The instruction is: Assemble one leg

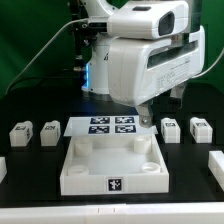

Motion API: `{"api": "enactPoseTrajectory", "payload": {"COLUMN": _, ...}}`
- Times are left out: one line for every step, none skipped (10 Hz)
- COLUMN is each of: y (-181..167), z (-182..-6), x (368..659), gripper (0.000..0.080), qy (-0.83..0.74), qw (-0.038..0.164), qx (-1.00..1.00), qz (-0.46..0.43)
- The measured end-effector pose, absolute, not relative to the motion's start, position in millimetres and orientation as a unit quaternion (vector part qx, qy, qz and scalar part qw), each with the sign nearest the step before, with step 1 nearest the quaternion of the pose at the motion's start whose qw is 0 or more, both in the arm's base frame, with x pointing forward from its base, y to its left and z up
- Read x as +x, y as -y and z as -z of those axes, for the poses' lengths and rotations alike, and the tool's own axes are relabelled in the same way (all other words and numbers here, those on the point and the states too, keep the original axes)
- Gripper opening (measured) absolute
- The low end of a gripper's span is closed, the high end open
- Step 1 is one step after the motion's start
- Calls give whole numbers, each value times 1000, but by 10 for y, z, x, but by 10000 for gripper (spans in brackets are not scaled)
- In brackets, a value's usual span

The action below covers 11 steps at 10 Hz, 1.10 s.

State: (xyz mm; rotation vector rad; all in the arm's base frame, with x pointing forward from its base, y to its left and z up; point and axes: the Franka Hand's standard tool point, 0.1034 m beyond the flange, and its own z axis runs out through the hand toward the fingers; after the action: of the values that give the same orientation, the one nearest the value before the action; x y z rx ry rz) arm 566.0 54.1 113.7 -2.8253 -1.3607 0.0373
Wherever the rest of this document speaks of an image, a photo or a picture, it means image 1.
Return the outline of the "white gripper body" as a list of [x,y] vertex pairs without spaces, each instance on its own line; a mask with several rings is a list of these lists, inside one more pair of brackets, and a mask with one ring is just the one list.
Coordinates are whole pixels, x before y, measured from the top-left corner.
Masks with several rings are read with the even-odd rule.
[[202,71],[204,28],[189,35],[188,43],[115,39],[109,49],[108,88],[120,104],[138,106],[187,81]]

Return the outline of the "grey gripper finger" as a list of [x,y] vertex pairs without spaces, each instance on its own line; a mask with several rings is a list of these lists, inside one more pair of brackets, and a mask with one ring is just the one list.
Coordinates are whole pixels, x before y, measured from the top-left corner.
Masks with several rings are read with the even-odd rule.
[[144,128],[150,128],[152,126],[153,112],[151,107],[147,104],[141,104],[137,107],[139,114],[139,123]]
[[173,87],[170,93],[170,103],[174,108],[182,107],[182,99],[187,84],[185,82]]

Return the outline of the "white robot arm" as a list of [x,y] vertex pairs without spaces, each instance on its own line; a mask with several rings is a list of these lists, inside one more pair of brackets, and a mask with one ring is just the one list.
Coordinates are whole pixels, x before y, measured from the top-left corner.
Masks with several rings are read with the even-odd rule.
[[177,107],[187,81],[203,68],[202,0],[81,0],[83,28],[92,31],[86,66],[88,95],[134,107],[143,127],[153,125],[152,101],[168,91]]

